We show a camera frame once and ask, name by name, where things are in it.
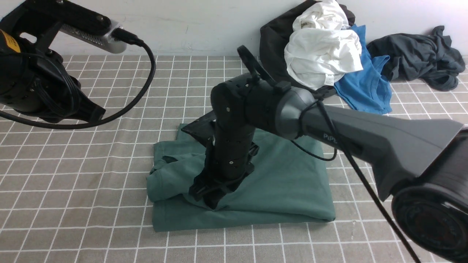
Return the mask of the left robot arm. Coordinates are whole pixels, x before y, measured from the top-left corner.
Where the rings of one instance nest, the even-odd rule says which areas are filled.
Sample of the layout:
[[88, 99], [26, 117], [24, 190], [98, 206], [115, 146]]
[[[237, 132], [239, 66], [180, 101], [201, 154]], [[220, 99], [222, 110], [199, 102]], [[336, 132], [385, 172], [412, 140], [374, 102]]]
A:
[[49, 123], [96, 122], [105, 110], [81, 91], [50, 49], [66, 30], [103, 36], [110, 19], [68, 0], [26, 0], [1, 19], [1, 104]]

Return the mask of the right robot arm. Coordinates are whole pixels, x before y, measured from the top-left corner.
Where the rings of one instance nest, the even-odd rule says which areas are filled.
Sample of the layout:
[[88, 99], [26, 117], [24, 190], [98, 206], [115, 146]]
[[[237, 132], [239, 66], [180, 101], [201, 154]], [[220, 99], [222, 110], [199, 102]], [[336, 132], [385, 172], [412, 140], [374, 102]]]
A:
[[391, 227], [421, 248], [467, 262], [467, 127], [324, 106], [309, 91], [246, 73], [215, 86], [213, 111], [183, 131], [206, 145], [189, 194], [215, 208], [253, 172], [257, 128], [287, 140], [309, 136], [369, 163], [376, 204], [392, 196]]

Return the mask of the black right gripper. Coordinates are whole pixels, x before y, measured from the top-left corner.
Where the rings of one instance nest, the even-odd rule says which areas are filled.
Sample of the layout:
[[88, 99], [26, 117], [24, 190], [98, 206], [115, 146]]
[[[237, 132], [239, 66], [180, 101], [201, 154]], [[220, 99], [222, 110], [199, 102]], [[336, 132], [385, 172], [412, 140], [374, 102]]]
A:
[[251, 160], [258, 146], [253, 143], [255, 128], [250, 125], [227, 128], [215, 122], [215, 135], [205, 146], [202, 171], [189, 187], [189, 195], [216, 209], [254, 171]]

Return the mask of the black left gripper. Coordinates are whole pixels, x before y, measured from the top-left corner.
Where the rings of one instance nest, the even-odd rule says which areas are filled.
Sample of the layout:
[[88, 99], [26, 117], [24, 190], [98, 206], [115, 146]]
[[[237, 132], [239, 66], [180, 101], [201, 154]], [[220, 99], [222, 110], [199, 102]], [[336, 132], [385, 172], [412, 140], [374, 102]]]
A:
[[95, 122], [106, 112], [81, 91], [57, 52], [2, 52], [0, 65], [0, 102], [20, 114], [58, 123]]

